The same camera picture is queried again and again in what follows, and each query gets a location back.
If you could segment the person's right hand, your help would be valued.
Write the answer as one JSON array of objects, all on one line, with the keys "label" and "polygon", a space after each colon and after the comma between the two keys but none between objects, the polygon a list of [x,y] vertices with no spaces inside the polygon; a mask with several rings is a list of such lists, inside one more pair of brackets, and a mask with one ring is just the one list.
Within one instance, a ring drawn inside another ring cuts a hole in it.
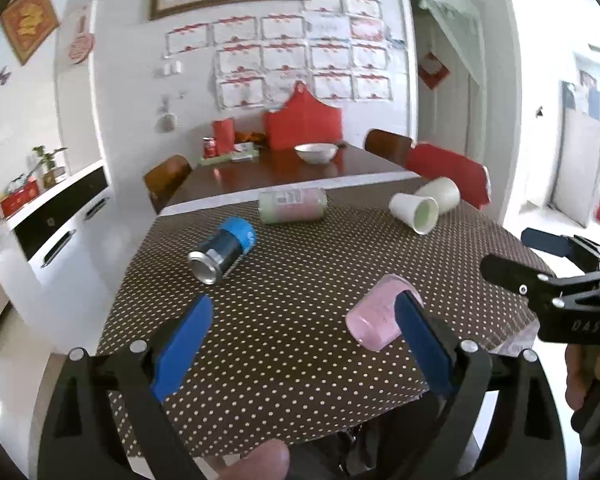
[{"label": "person's right hand", "polygon": [[600,382],[600,347],[583,347],[568,344],[566,353],[566,401],[577,413],[582,408],[592,381]]}]

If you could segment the person's left hand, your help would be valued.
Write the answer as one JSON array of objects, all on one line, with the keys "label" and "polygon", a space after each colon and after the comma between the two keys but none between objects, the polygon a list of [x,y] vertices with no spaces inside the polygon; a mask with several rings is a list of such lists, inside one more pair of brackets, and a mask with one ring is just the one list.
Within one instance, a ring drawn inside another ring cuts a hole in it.
[{"label": "person's left hand", "polygon": [[246,457],[219,473],[219,480],[283,480],[288,474],[290,454],[281,440],[272,439],[254,448]]}]

